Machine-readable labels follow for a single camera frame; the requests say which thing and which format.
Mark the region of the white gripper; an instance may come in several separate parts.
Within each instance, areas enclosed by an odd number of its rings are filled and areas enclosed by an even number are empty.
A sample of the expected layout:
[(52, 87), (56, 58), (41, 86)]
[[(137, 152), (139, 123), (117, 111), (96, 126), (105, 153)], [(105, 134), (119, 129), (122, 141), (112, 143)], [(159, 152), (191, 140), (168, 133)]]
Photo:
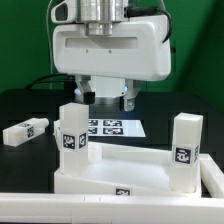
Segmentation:
[(110, 36), (87, 36), (83, 25), (60, 25), (53, 33), (55, 67), (76, 75), (79, 99), (86, 105), (95, 103), (90, 76), (126, 79), (120, 110), (133, 111), (142, 87), (140, 80), (164, 80), (171, 72), (167, 26), (163, 15), (116, 23)]

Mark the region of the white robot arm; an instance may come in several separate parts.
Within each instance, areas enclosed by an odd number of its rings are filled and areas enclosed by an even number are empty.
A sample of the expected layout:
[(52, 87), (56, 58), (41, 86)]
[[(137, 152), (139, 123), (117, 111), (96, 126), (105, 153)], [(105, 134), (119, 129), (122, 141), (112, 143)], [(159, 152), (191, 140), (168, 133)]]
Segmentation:
[(164, 9), (129, 0), (61, 0), (51, 20), (54, 65), (75, 79), (85, 104), (118, 99), (131, 111), (143, 82), (171, 72), (172, 19)]

